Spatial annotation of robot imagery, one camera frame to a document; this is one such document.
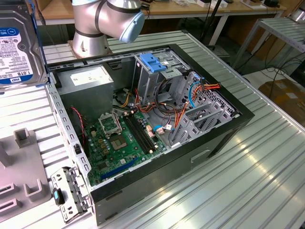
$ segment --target blue plastic clip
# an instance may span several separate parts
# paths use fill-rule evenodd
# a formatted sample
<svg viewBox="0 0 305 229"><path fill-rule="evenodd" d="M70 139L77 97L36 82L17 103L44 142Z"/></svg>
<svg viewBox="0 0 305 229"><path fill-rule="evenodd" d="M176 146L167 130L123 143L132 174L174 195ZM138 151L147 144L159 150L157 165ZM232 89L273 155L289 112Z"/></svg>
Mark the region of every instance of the blue plastic clip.
<svg viewBox="0 0 305 229"><path fill-rule="evenodd" d="M158 58L156 58L151 53L141 54L140 57L142 61L146 64L146 66L150 68L152 73L161 72L167 69L166 66L162 65L158 61Z"/></svg>

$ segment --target metal table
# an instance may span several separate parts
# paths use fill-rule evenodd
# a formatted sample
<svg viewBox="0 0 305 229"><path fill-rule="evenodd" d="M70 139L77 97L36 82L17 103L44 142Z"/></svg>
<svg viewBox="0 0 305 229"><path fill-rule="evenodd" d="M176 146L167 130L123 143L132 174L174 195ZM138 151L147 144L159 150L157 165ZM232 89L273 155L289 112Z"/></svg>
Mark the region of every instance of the metal table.
<svg viewBox="0 0 305 229"><path fill-rule="evenodd" d="M252 38L255 36L256 31L260 27L265 29L266 32L262 35L261 39L254 47L252 53L255 53L261 47L269 34L276 36L291 46L284 56L288 56L293 48L299 50L300 52L305 52L305 24L298 24L289 18L259 19L254 24L242 47L238 51L235 62L232 65L233 68L235 68L239 63L243 53L248 48Z"/></svg>
<svg viewBox="0 0 305 229"><path fill-rule="evenodd" d="M305 129L187 33L148 34L132 44L109 39L113 52L170 43L183 48L255 117L215 157L100 228L299 228L305 221ZM68 45L44 49L48 62L73 58ZM22 127L35 131L48 178L71 164L43 88L6 93L0 98L0 116L0 138ZM65 225L53 199L1 223L0 228L49 225L96 228L91 213Z"/></svg>

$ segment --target hard drive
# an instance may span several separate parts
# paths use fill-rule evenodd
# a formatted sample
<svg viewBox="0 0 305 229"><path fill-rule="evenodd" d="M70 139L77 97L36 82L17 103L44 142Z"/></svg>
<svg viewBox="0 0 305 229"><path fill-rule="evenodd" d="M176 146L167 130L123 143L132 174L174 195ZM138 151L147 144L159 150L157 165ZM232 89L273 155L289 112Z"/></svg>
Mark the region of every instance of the hard drive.
<svg viewBox="0 0 305 229"><path fill-rule="evenodd" d="M45 84L48 74L24 0L0 0L0 93Z"/></svg>

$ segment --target yellow cable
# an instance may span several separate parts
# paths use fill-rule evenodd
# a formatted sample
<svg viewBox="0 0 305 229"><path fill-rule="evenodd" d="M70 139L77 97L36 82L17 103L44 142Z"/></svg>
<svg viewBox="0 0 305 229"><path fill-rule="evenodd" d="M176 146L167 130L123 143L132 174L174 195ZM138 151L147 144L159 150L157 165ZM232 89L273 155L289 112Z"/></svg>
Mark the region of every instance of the yellow cable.
<svg viewBox="0 0 305 229"><path fill-rule="evenodd" d="M129 100L129 96L130 96L130 93L127 93L126 101L125 101L125 103L124 103L123 105L121 105L120 107L123 108L123 107L127 106L128 100Z"/></svg>

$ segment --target ram slot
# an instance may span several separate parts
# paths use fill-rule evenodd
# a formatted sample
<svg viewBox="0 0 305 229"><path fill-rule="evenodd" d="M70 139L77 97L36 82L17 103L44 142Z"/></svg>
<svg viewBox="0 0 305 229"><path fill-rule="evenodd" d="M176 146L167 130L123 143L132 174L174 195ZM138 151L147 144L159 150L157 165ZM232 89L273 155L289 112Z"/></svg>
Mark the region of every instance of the ram slot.
<svg viewBox="0 0 305 229"><path fill-rule="evenodd" d="M154 150L154 145L143 131L141 125L133 116L124 117L123 120L127 124L130 132L135 137L136 141L140 145L145 154L150 153L150 150Z"/></svg>

